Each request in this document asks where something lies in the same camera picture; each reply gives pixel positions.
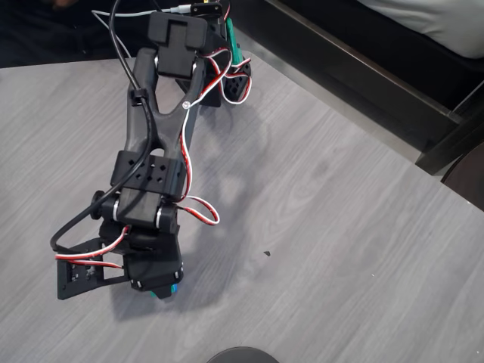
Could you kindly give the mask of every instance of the gray wooden table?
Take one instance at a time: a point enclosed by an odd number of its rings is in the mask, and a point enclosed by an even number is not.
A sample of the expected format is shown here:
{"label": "gray wooden table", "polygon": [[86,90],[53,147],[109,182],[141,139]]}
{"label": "gray wooden table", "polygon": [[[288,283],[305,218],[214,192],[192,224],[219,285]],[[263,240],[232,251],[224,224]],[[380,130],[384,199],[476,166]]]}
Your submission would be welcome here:
{"label": "gray wooden table", "polygon": [[[123,148],[115,60],[0,70],[0,362],[484,361],[484,215],[267,64],[240,107],[202,109],[185,279],[56,299],[50,236],[106,189]],[[158,90],[168,110],[181,97]],[[96,236],[87,220],[62,241]]]}

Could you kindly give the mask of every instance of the green component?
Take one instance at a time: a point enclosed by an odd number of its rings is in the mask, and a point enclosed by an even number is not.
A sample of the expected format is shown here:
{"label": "green component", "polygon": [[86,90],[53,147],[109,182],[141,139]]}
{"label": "green component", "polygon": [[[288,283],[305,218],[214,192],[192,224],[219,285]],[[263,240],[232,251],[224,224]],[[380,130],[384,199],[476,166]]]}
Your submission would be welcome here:
{"label": "green component", "polygon": [[227,24],[227,37],[233,55],[232,64],[240,64],[244,61],[244,57],[242,57],[242,52],[240,51],[239,47],[237,47],[234,24],[232,23],[232,19],[230,17],[227,18],[225,23]]}

